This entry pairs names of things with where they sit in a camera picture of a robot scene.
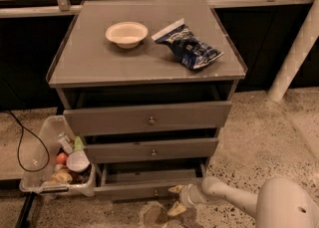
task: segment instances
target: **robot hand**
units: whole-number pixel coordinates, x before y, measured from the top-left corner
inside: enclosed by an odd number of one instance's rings
[[[298,184],[284,178],[269,179],[258,194],[230,187],[215,177],[205,177],[196,185],[178,185],[169,191],[179,194],[169,216],[197,204],[228,202],[254,218],[257,228],[319,227],[318,206]]]

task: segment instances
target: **bowl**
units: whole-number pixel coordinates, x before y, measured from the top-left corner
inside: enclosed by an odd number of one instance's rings
[[[85,171],[89,165],[88,157],[81,150],[72,152],[67,159],[67,167],[74,172]]]
[[[123,22],[111,26],[106,32],[106,38],[120,48],[136,47],[148,34],[148,28],[136,22]]]

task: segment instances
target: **concrete floor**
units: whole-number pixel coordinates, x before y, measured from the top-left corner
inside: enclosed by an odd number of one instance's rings
[[[299,183],[319,204],[319,88],[289,90],[274,103],[266,92],[236,93],[220,144],[207,170],[231,186],[257,193],[269,178],[281,176]],[[55,109],[15,112],[34,132]],[[19,127],[0,114],[0,179],[18,178],[23,172],[16,159]],[[31,146],[25,146],[28,152]],[[24,197],[0,193],[0,227],[13,227]],[[169,209],[173,201],[110,202],[96,197],[36,197],[30,227],[146,227],[144,216],[153,206]],[[198,206],[170,219],[167,227],[254,227],[254,220],[233,208]]]

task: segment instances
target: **plastic bin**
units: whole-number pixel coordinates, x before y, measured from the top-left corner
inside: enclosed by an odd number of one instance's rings
[[[46,181],[50,180],[54,167],[55,159],[60,150],[60,144],[56,141],[56,136],[65,132],[70,138],[74,138],[74,134],[68,123],[62,115],[52,115],[44,121],[39,137],[47,146],[50,161],[48,165],[38,172],[25,171],[20,182],[20,190],[23,192],[35,192],[40,195],[81,195],[94,196],[94,187],[96,186],[96,170],[94,165],[91,165],[90,178],[84,184],[69,184],[69,183],[54,183],[48,186]],[[43,167],[47,161],[47,153],[39,142],[34,147],[34,152],[31,155],[30,162],[26,163],[26,168],[30,170]]]

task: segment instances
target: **cabinet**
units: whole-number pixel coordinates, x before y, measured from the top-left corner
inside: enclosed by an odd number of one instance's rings
[[[224,54],[190,71],[151,35],[184,18],[200,41]],[[123,50],[105,40],[123,21],[149,34]],[[89,0],[48,74],[74,134],[97,167],[97,195],[108,199],[168,195],[202,179],[246,67],[205,0]]]

